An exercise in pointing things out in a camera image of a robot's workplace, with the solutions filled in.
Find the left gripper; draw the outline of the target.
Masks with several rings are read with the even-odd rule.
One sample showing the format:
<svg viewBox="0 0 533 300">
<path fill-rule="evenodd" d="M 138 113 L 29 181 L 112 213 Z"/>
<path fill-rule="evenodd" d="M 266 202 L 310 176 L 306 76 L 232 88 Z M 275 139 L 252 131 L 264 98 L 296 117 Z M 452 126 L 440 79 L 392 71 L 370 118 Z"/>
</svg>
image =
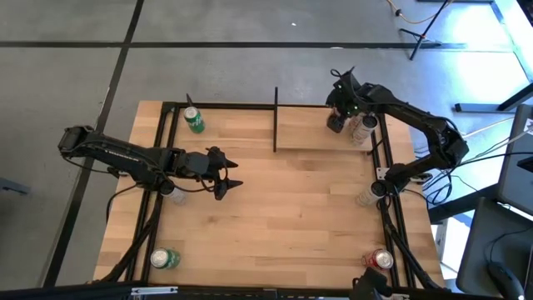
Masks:
<svg viewBox="0 0 533 300">
<path fill-rule="evenodd" d="M 237 168 L 238 164 L 223 156 L 218 147 L 210 147 L 206 154 L 190 152 L 185 158 L 185 177 L 200 179 L 210 183 L 219 183 L 222 179 L 220 170 Z M 226 190 L 241 186 L 243 181 L 224 179 L 222 185 Z"/>
</svg>

